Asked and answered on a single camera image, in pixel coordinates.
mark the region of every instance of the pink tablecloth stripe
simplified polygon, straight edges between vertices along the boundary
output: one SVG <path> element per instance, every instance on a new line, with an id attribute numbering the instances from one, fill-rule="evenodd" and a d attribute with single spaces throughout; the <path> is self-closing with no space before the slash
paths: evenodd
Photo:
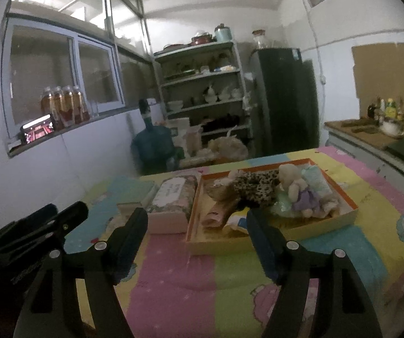
<path id="1" fill-rule="evenodd" d="M 152 235 L 126 313 L 135 337 L 215 336 L 215 259 L 190 256 L 184 234 Z"/>
<path id="2" fill-rule="evenodd" d="M 386 197 L 386 199 L 401 213 L 401 215 L 404 214 L 404 195 L 399 192 L 399 190 L 394 188 L 390 183 L 388 183 L 388 181 L 377 175 L 376 172 L 367 168 L 364 163 L 350 157 L 342 151 L 337 150 L 335 147 L 320 147 L 318 150 L 353 170 L 360 178 L 369 183 L 374 189 Z M 402 296 L 404 293 L 404 272 L 391 286 L 389 293 L 391 297 L 396 299 L 399 299 Z"/>

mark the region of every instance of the cardboard sheet on wall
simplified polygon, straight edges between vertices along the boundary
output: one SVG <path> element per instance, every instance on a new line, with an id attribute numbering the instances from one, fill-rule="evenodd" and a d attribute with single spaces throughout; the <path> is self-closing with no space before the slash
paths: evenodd
<path id="1" fill-rule="evenodd" d="M 352 55 L 360 116 L 367 116 L 367 108 L 377 96 L 404 100 L 404 43 L 356 46 Z"/>

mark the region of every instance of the white label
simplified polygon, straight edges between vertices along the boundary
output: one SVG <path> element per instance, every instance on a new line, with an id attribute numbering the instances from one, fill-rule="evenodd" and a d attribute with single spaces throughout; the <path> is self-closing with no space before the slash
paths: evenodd
<path id="1" fill-rule="evenodd" d="M 169 203 L 175 202 L 180 197 L 183 184 L 185 184 L 185 178 L 181 177 L 166 180 L 156 193 L 152 204 L 154 206 L 164 207 Z"/>

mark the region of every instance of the small cardboard box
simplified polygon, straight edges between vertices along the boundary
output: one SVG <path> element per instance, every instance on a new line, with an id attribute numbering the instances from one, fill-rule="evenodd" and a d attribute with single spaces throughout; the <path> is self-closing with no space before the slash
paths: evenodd
<path id="1" fill-rule="evenodd" d="M 242 170 L 247 172 L 272 170 L 277 169 L 281 164 L 288 163 L 299 167 L 316 165 L 311 159 L 301 159 L 253 168 L 244 168 Z M 325 219 L 284 219 L 280 217 L 270 217 L 270 225 L 278 227 L 287 240 L 299 241 L 325 234 L 326 232 L 353 224 L 357 218 L 358 206 L 322 169 L 321 172 L 339 201 L 339 211 Z M 254 250 L 248 235 L 225 236 L 221 233 L 221 229 L 204 229 L 200 224 L 201 216 L 206 215 L 215 204 L 215 201 L 204 191 L 205 181 L 224 178 L 228 173 L 229 172 L 206 174 L 203 175 L 201 181 L 199 181 L 185 238 L 186 245 L 193 255 L 223 255 Z"/>

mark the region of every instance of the purple doll clothing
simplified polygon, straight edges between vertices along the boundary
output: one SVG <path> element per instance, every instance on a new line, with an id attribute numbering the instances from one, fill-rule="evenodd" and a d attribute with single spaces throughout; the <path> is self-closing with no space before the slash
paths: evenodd
<path id="1" fill-rule="evenodd" d="M 313 212 L 320 212 L 319 196 L 308 186 L 304 190 L 299 191 L 298 200 L 292 205 L 293 211 L 303 211 L 307 209 Z"/>

